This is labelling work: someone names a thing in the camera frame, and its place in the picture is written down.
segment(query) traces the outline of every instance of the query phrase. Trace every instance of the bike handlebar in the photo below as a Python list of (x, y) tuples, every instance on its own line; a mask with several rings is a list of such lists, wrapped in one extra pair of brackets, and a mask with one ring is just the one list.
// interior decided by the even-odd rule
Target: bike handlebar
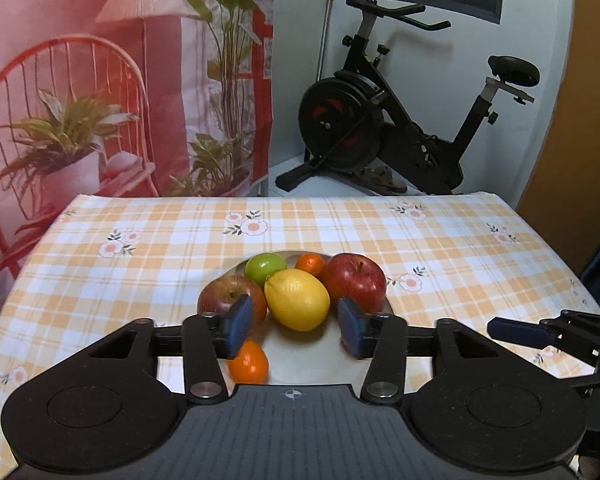
[(414, 20), (413, 18), (406, 17), (408, 14), (419, 14), (420, 12), (424, 12), (427, 7), (422, 4), (413, 4), (404, 7), (396, 7), (395, 9), (389, 9), (387, 7), (379, 6), (375, 0), (346, 1), (348, 6), (369, 12), (378, 18), (384, 18), (385, 16), (388, 16), (389, 18), (394, 18), (395, 20), (407, 23), (408, 25), (413, 25), (414, 27), (421, 28), (422, 30), (442, 30), (443, 28), (451, 27), (451, 23), (449, 21), (428, 25), (427, 23), (422, 23), (418, 20)]

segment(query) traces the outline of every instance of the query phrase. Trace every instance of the apple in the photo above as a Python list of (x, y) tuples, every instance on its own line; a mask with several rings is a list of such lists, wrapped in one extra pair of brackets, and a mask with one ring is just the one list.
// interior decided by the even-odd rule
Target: apple
[(202, 312), (224, 314), (242, 294), (247, 294), (253, 303), (249, 330), (251, 334), (267, 315), (267, 300), (258, 284), (245, 276), (220, 276), (208, 283), (198, 296), (198, 314)]
[(247, 262), (244, 267), (244, 275), (264, 288), (266, 282), (271, 276), (280, 270), (286, 269), (285, 259), (276, 253), (256, 254)]
[(362, 254), (336, 254), (328, 261), (320, 279), (331, 298), (331, 307), (349, 296), (367, 314), (382, 310), (386, 277), (373, 260)]

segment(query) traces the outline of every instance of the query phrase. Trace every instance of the brown door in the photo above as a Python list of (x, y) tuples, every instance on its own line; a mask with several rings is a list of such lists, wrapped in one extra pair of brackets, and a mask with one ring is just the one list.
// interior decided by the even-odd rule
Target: brown door
[(575, 0), (564, 80), (518, 213), (576, 273), (600, 244), (600, 0)]

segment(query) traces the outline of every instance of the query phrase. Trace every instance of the chair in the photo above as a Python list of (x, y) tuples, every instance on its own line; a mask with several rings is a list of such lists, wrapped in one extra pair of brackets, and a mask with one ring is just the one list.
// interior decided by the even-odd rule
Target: chair
[(14, 142), (22, 132), (10, 124), (46, 116), (39, 89), (53, 92), (62, 102), (96, 92), (104, 94), (139, 119), (119, 126), (118, 138), (103, 143), (104, 156), (88, 155), (83, 159), (91, 157), (89, 163), (97, 179), (95, 189), (80, 189), (85, 184), (74, 182), (76, 191), (64, 190), (66, 199), (59, 203), (58, 185), (62, 186), (62, 179), (56, 178), (53, 189), (46, 189), (50, 186), (42, 182), (45, 177), (30, 178), (29, 168), (24, 169), (21, 178), (0, 179), (0, 271), (8, 268), (14, 277), (20, 271), (20, 260), (78, 193), (158, 196), (148, 101), (140, 69), (116, 44), (86, 34), (43, 41), (20, 53), (0, 71), (0, 171), (27, 149)]

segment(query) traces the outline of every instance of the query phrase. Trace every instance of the exercise bike console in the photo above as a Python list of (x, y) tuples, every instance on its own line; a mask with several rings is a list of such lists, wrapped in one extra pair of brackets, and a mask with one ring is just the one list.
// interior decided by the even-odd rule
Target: exercise bike console
[[(485, 118), (493, 124), (498, 117), (490, 111), (496, 92), (504, 90), (520, 104), (532, 103), (534, 98), (517, 87), (537, 85), (538, 69), (517, 57), (491, 56), (488, 64), (497, 79), (486, 78), (454, 140), (427, 135), (409, 117), (378, 70), (389, 49), (378, 45), (378, 55), (370, 59), (366, 47), (377, 18), (393, 18), (426, 31), (443, 30), (451, 23), (427, 24), (411, 18), (426, 10), (421, 4), (390, 9), (376, 0), (346, 3), (362, 11), (362, 22), (354, 37), (342, 40), (349, 49), (344, 67), (310, 86), (300, 103), (300, 133), (312, 157), (280, 175), (276, 185), (290, 191), (318, 172), (332, 171), (380, 194), (394, 194), (360, 179), (360, 171), (378, 158), (423, 192), (451, 194), (462, 182), (460, 158), (478, 127)], [(384, 120), (383, 112), (391, 122)]]

